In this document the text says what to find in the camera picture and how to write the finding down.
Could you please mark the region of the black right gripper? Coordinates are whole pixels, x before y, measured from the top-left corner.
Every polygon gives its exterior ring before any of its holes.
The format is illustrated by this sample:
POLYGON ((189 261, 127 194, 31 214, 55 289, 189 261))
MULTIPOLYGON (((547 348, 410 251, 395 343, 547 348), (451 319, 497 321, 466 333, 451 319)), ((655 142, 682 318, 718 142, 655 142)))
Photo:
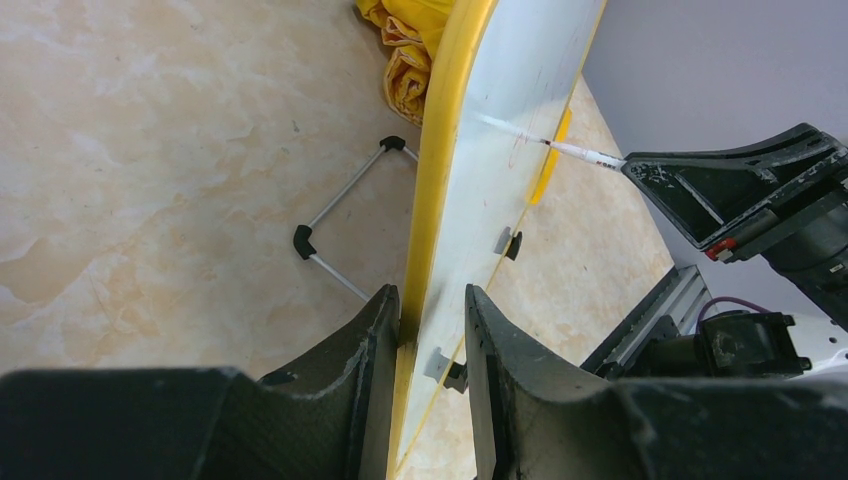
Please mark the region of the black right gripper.
POLYGON ((763 257, 847 326, 847 147, 807 123, 751 145, 633 152, 622 172, 713 261, 763 257))

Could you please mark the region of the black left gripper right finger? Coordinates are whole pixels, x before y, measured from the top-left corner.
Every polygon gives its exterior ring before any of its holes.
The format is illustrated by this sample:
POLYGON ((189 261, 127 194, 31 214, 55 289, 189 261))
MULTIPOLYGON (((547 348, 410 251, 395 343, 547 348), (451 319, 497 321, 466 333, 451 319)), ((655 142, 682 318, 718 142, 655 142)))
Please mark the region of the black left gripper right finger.
POLYGON ((465 290, 480 479, 843 479, 847 388, 827 381, 607 381, 465 290))

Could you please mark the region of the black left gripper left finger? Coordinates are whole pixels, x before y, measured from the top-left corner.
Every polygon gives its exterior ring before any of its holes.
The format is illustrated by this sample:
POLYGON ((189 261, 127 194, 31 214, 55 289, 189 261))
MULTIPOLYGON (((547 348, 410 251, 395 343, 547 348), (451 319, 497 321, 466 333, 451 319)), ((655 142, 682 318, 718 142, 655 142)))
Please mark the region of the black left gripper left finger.
POLYGON ((1 379, 5 479, 383 479, 399 294, 260 379, 233 367, 1 379))

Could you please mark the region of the red capped white marker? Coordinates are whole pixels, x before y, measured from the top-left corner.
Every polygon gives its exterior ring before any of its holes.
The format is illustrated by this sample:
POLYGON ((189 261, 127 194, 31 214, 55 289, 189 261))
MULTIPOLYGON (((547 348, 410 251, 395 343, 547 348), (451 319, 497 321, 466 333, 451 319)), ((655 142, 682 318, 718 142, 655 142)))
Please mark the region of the red capped white marker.
POLYGON ((541 143, 567 156, 617 172, 620 172, 626 164, 626 161, 622 158, 568 143, 555 142, 551 140, 541 140, 541 143))

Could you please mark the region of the yellow framed whiteboard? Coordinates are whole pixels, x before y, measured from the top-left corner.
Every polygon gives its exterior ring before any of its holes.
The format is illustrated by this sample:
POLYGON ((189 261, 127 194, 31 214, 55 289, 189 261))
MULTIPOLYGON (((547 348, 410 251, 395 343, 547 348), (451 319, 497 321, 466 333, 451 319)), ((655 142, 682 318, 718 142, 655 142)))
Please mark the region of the yellow framed whiteboard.
POLYGON ((389 479, 427 420, 464 337, 467 284, 486 286, 520 240, 605 5, 601 1, 457 1, 431 64, 415 161, 399 339, 382 454, 389 479))

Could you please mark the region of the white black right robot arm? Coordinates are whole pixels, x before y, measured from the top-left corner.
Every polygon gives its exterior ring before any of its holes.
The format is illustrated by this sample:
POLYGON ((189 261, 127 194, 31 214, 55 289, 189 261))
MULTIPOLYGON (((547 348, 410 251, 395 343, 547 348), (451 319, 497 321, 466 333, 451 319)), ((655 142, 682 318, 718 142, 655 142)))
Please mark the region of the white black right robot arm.
POLYGON ((801 123, 728 150, 633 152, 623 174, 710 260, 762 257, 820 317, 745 306, 654 340, 645 376, 793 378, 847 362, 847 149, 801 123))

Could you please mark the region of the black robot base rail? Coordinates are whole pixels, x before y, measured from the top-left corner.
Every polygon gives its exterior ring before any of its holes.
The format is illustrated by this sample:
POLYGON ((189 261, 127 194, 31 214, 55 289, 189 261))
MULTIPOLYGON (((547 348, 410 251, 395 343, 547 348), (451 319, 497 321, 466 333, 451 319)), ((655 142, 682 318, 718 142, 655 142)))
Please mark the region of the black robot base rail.
POLYGON ((711 299, 696 266, 669 270, 580 367, 606 379, 627 375, 651 342, 692 334, 711 299))

